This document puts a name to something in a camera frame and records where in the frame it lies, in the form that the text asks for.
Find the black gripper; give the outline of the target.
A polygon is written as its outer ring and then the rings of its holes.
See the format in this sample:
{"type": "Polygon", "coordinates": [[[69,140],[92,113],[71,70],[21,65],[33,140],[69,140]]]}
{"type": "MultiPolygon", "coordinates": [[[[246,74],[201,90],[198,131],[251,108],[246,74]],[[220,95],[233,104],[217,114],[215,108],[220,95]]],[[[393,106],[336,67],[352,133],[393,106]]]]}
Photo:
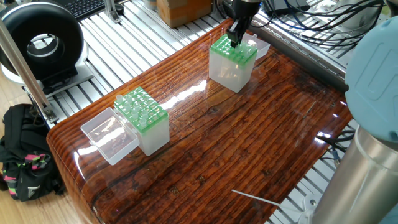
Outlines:
{"type": "Polygon", "coordinates": [[[251,25],[253,17],[258,13],[261,0],[233,0],[232,18],[234,22],[227,30],[228,38],[233,41],[233,47],[239,45],[243,35],[251,25]]]}

